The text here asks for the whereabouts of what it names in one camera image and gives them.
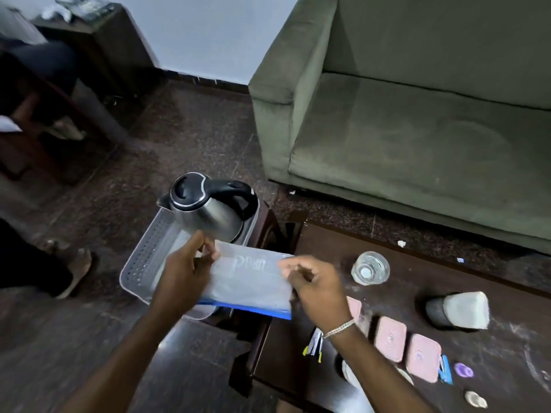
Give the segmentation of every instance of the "bracelet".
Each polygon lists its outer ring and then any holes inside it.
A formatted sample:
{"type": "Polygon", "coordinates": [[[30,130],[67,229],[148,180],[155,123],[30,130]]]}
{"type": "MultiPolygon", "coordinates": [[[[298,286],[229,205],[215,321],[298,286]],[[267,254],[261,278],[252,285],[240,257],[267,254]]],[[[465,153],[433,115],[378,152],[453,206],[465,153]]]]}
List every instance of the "bracelet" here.
{"type": "Polygon", "coordinates": [[[348,320],[348,322],[343,323],[343,324],[340,325],[338,328],[333,329],[333,330],[330,330],[329,332],[325,333],[325,335],[323,336],[323,338],[324,338],[324,339],[327,339],[327,338],[329,338],[329,336],[336,335],[337,333],[342,332],[344,329],[349,328],[349,327],[352,326],[353,324],[354,324],[354,319],[348,320]]]}

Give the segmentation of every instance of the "transparent plastic bag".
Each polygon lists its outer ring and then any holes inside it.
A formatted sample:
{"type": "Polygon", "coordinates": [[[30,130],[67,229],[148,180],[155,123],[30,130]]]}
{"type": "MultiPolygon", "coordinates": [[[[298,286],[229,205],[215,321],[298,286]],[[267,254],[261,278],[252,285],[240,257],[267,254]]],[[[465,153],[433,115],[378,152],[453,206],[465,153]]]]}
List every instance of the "transparent plastic bag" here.
{"type": "Polygon", "coordinates": [[[277,262],[288,254],[216,241],[221,255],[210,268],[200,303],[290,319],[292,286],[277,262]]]}

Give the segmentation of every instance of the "purple object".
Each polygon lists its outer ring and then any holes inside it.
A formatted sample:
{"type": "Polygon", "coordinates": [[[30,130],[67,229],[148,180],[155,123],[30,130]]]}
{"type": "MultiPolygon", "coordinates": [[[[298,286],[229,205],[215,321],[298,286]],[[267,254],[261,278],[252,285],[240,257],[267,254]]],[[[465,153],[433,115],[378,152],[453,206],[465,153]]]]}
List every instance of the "purple object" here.
{"type": "Polygon", "coordinates": [[[473,378],[474,372],[471,368],[467,367],[465,364],[462,364],[461,362],[458,362],[453,366],[455,372],[457,375],[463,378],[473,378]]]}

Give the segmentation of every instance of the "sofa seat cushion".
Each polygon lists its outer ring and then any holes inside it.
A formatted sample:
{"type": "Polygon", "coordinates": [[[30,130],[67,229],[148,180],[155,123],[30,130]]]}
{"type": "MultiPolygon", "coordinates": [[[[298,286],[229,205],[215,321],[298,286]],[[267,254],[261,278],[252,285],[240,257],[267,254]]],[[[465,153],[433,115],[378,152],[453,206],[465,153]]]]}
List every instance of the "sofa seat cushion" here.
{"type": "Polygon", "coordinates": [[[551,239],[551,112],[323,73],[289,172],[551,239]]]}

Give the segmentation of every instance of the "floor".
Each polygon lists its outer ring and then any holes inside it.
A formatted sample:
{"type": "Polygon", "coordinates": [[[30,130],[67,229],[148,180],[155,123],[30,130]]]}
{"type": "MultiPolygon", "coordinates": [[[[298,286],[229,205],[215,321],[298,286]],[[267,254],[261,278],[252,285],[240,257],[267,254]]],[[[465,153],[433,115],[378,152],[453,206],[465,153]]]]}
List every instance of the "floor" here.
{"type": "MultiPolygon", "coordinates": [[[[551,291],[551,258],[512,245],[379,210],[294,192],[265,180],[252,104],[246,95],[170,81],[112,148],[93,139],[60,187],[32,171],[18,189],[0,182],[0,216],[31,242],[56,237],[91,248],[93,271],[74,296],[55,301],[33,289],[0,290],[2,411],[54,411],[106,360],[146,306],[118,274],[157,209],[155,198],[190,170],[251,184],[284,220],[292,210],[423,254],[551,291]]],[[[233,358],[248,346],[229,332],[181,321],[155,355],[131,411],[273,412],[276,399],[228,387],[233,358]]]]}

